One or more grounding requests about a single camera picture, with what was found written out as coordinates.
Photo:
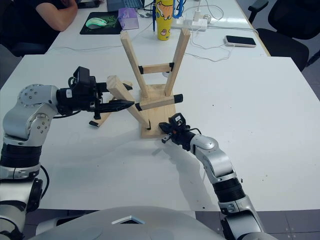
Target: wood plank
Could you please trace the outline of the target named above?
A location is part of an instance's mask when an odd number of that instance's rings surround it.
[[[172,94],[172,89],[174,88],[174,84],[175,84],[178,71],[188,45],[189,38],[190,38],[190,31],[186,28],[182,29],[180,32],[178,44],[176,45],[175,53],[173,56],[174,66],[165,84],[164,92],[166,96],[170,96]]]
[[[148,97],[148,90],[147,90],[147,85],[145,82],[144,77],[141,75],[140,70],[139,70],[139,64],[138,60],[134,51],[134,48],[132,46],[130,37],[128,35],[128,32],[122,31],[120,34],[120,40],[122,42],[123,48],[125,50],[126,56],[129,59],[129,62],[131,64],[133,73],[135,75],[135,78],[139,84],[139,87],[141,89],[141,93],[144,97]]]
[[[142,66],[142,68],[143,68],[143,74],[171,72],[171,67],[169,63],[145,65],[145,66]]]
[[[181,103],[182,100],[183,100],[183,95],[178,94],[175,96],[159,97],[158,99],[155,99],[155,100],[145,100],[142,103],[138,102],[135,105],[136,106],[138,105],[137,109],[139,111],[143,111],[143,110],[154,109],[154,108],[167,106],[167,105],[171,105],[171,104]]]
[[[116,75],[108,76],[106,82],[107,89],[116,99],[128,100],[135,102],[134,97],[130,94],[130,92],[126,89],[126,87],[122,84],[119,78]],[[127,110],[134,116],[134,118],[142,124],[142,128],[149,128],[149,120],[145,118],[136,108],[135,105],[132,105],[127,108]]]
[[[147,85],[149,97],[140,97],[140,104],[144,104],[165,96],[165,84]],[[151,108],[140,112],[146,119],[150,120],[151,130],[141,128],[142,138],[159,138],[165,134],[159,128],[159,123],[168,122],[168,118],[176,113],[174,104]]]

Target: yellow cup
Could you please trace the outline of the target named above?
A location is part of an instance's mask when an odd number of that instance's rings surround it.
[[[166,41],[170,37],[174,0],[156,0],[155,19],[158,39]]]

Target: power strip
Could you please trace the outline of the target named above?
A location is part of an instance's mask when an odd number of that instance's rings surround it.
[[[171,23],[172,29],[190,29],[198,31],[206,31],[208,27],[207,19],[200,18],[199,21],[193,21],[191,19],[183,19],[182,17],[178,19],[173,19]]]

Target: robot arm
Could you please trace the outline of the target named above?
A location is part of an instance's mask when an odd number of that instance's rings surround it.
[[[162,139],[163,143],[171,139],[203,164],[220,210],[226,215],[221,221],[224,236],[237,240],[249,233],[263,233],[259,216],[244,193],[229,157],[219,148],[218,142],[211,137],[192,133],[181,113],[170,117],[169,123],[161,122],[159,126],[168,134]]]
[[[25,215],[36,210],[42,195],[41,179],[36,178],[42,145],[56,114],[69,117],[74,111],[117,112],[133,101],[102,103],[106,83],[97,83],[89,69],[78,67],[68,88],[33,84],[18,95],[15,106],[3,119],[3,146],[0,159],[0,240],[22,239]]]

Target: white table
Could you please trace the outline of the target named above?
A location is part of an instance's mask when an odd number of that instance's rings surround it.
[[[248,24],[246,17],[241,11],[239,5],[236,0],[209,0],[209,4],[215,4],[222,8],[224,11],[224,17],[215,23],[215,26],[220,27],[237,27],[237,28],[250,28],[251,25]],[[202,0],[201,5],[205,5],[206,2]],[[197,6],[198,1],[188,0],[185,4],[185,9],[191,6]],[[200,8],[203,14],[209,14],[209,11],[206,7]],[[120,36],[119,35],[80,35],[84,23],[86,22],[89,14],[91,12],[106,12],[107,4],[102,3],[99,8],[89,8],[89,9],[79,9],[78,13],[73,21],[73,23],[65,30],[61,32],[56,40],[53,42],[51,48],[47,52],[47,54],[74,54],[77,53],[74,50],[68,49],[73,48],[76,50],[83,49],[95,49],[98,50],[90,50],[86,53],[110,53],[116,54],[118,52],[117,48],[106,48],[108,46],[121,46]],[[184,13],[187,19],[192,19],[194,9],[188,10]],[[221,16],[221,12],[211,7],[212,13],[216,17]],[[136,52],[142,52],[142,54],[147,53],[167,53],[170,56],[173,56],[180,30],[172,29],[171,37],[168,41],[159,41],[157,39],[157,34],[153,32],[152,25],[142,32],[150,23],[152,23],[151,18],[141,18],[138,17],[139,21],[139,29],[128,30],[131,38],[139,34],[133,40],[133,47]],[[236,47],[231,54],[231,58],[237,56],[267,56],[268,54],[265,52],[263,46],[261,45],[259,39],[256,34],[252,31],[247,30],[234,30],[234,29],[213,29],[208,28],[205,32],[196,32],[194,34],[194,41],[197,44],[203,45],[204,47],[212,47],[219,46],[224,43],[225,35],[234,35],[234,36],[242,36],[242,37],[250,37],[254,38],[257,46],[255,48],[246,48],[246,47]],[[213,48],[210,50],[203,50],[197,47],[194,47],[189,42],[187,50],[188,53],[196,54],[201,57],[211,58],[213,60],[219,60],[228,55],[226,50],[221,48]]]
[[[168,58],[158,57],[160,62]],[[154,57],[142,54],[139,59],[149,63]],[[112,56],[25,56],[1,89],[0,124],[23,87],[65,88],[78,66],[89,68],[97,82],[115,74],[132,81],[138,99],[123,49]],[[145,79],[165,82],[160,73]],[[257,211],[320,208],[320,103],[290,58],[234,57],[212,63],[186,55],[173,91],[184,96],[177,112],[217,139],[229,155]],[[81,112],[52,122],[40,159],[50,186],[40,208],[219,210],[212,185],[191,154],[170,142],[140,139],[139,124],[126,110],[112,113],[98,129],[88,124],[92,116]]]

